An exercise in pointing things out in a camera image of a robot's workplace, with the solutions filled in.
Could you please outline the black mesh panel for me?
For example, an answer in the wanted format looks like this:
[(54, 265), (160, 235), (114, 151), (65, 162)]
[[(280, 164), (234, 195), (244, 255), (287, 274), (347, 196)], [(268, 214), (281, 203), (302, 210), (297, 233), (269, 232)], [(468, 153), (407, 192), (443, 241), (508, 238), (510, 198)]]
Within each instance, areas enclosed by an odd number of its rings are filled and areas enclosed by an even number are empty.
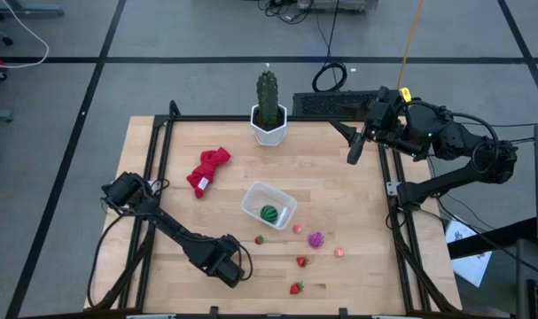
[(295, 93), (293, 114), (305, 116), (356, 117), (370, 99), (377, 95), (375, 90), (333, 91)]

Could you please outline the green cactus plant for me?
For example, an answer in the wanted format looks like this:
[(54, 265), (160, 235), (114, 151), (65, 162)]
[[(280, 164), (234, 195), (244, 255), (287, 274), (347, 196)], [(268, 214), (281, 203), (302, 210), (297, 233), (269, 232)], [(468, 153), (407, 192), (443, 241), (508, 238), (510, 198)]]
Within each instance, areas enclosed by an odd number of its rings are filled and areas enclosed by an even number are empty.
[(257, 81), (257, 125), (272, 130), (278, 125), (277, 78), (271, 71), (264, 71)]

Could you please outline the grey floor equipment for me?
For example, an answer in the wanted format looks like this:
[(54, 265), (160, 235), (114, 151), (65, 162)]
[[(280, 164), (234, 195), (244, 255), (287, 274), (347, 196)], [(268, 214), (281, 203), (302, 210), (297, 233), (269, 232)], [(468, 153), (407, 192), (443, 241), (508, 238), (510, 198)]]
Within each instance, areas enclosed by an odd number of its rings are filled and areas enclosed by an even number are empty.
[(379, 0), (295, 0), (297, 8), (318, 10), (333, 10), (338, 7), (349, 12), (365, 12), (374, 10)]

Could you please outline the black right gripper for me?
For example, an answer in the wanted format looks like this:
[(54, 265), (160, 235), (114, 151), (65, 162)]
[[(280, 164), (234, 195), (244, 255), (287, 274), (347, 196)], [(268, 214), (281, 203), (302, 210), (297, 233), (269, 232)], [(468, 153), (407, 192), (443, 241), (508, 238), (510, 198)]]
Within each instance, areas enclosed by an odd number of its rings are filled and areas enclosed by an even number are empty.
[[(394, 113), (394, 117), (389, 127), (381, 130), (374, 130), (366, 125), (367, 112), (369, 104), (372, 101), (382, 102), (389, 104)], [(355, 127), (350, 127), (336, 120), (331, 120), (330, 124), (347, 140), (349, 146), (349, 152), (347, 155), (347, 163), (350, 165), (356, 165), (363, 153), (363, 146), (365, 141), (376, 142), (392, 146), (394, 140), (402, 132), (402, 123), (399, 119), (399, 111), (397, 107), (402, 102), (401, 97), (395, 97), (394, 99), (380, 99), (376, 98), (370, 100), (363, 107), (363, 128), (361, 133), (357, 133)]]

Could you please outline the black metal table frame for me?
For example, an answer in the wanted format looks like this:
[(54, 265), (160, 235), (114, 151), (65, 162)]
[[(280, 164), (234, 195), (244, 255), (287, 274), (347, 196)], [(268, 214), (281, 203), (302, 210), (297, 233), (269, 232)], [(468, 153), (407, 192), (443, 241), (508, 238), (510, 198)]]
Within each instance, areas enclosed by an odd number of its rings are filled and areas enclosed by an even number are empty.
[[(161, 189), (159, 203), (162, 192), (169, 186), (165, 175), (176, 122), (230, 123), (244, 122), (246, 119), (245, 115), (182, 115), (176, 104), (170, 105), (167, 114), (154, 116), (144, 172), (140, 176), (152, 183), (155, 188)], [(102, 199), (101, 203), (104, 209), (111, 209)], [(93, 300), (88, 302), (88, 307), (84, 308), (82, 313), (87, 319), (129, 319), (132, 315), (144, 315), (144, 298), (150, 276), (152, 249), (155, 235), (161, 231), (140, 217), (118, 213), (117, 215), (120, 218), (132, 217), (135, 220), (126, 266), (103, 299), (99, 302)], [(419, 315), (422, 319), (451, 319), (462, 316), (462, 311), (449, 303), (424, 271), (415, 229), (409, 230), (408, 243), (404, 242), (398, 225), (392, 227), (392, 232), (405, 315), (407, 317)], [(243, 260), (250, 257), (250, 253), (246, 250)], [(245, 272), (250, 279), (253, 271), (245, 270)]]

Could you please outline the clear plastic tupperware container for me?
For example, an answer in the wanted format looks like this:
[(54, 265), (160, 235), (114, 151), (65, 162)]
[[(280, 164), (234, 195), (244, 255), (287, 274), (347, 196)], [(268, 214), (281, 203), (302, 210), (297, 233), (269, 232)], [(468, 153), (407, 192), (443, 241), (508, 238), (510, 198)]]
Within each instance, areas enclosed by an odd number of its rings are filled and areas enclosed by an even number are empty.
[[(274, 206), (278, 211), (275, 224), (265, 222), (260, 217), (261, 209), (267, 205)], [(264, 182), (254, 182), (241, 202), (241, 209), (246, 214), (275, 230), (287, 227), (296, 208), (297, 200), (294, 197)]]

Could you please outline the red cloth with white tag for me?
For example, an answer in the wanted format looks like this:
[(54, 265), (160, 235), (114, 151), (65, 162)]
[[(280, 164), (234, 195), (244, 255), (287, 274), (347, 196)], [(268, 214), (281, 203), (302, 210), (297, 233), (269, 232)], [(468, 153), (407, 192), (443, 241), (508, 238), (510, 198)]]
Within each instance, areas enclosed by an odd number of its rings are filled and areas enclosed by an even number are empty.
[(207, 186), (214, 181), (216, 169), (227, 163), (230, 158), (231, 155), (223, 147), (219, 147), (217, 150), (203, 151), (200, 154), (199, 165), (186, 176), (186, 180), (193, 188), (197, 199), (204, 196)]

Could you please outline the white hexagonal planter pot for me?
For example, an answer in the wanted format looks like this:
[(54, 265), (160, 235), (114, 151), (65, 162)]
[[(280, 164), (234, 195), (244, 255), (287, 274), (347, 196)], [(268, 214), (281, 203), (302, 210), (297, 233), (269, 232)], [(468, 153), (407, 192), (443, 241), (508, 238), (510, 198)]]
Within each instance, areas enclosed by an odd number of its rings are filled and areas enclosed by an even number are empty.
[(287, 130), (287, 108), (283, 105), (278, 106), (278, 115), (281, 117), (282, 123), (272, 129), (264, 130), (255, 123), (255, 116), (258, 113), (258, 105), (253, 105), (251, 108), (250, 125), (253, 128), (253, 134), (261, 146), (278, 146), (286, 135)]

